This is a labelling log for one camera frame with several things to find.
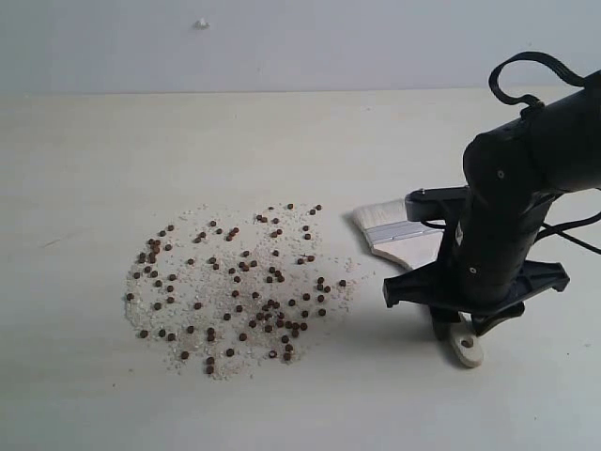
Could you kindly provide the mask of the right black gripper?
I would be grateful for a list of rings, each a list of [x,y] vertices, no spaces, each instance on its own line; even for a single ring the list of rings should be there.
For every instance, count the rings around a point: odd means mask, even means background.
[[[443,221],[442,240],[433,262],[384,280],[385,303],[428,306],[435,338],[448,341],[461,336],[461,313],[470,314],[471,329],[483,336],[521,317],[530,298],[564,291],[570,278],[562,264],[527,258],[555,199],[539,195],[511,215],[486,206],[468,187],[411,192],[408,219]]]

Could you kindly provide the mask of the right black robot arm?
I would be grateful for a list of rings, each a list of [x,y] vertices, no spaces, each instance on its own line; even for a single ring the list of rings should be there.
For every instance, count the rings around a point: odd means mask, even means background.
[[[443,235],[433,262],[384,281],[388,306],[427,306],[437,333],[466,313],[482,335],[521,316],[529,298],[566,288],[561,264],[528,254],[569,229],[545,224],[556,200],[600,185],[600,76],[575,86],[552,104],[528,97],[517,119],[478,134],[463,155],[465,186],[406,196],[410,221],[438,222]]]

